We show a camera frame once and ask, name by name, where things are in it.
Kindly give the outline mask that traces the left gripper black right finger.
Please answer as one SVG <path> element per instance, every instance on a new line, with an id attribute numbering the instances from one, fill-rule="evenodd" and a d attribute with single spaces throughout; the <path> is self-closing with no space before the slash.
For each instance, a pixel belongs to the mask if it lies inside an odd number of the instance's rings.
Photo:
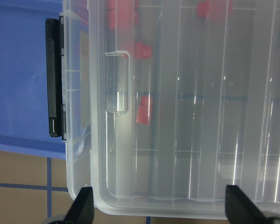
<path id="1" fill-rule="evenodd" d="M 237 185 L 225 188 L 225 215 L 230 224 L 271 224 Z"/>

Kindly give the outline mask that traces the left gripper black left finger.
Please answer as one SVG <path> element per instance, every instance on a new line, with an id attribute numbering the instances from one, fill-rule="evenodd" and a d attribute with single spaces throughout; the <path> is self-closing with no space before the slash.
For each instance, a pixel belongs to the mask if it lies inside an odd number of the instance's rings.
<path id="1" fill-rule="evenodd" d="M 92 187 L 81 188 L 78 196 L 66 214 L 65 224 L 92 224 L 94 220 L 94 202 Z"/>

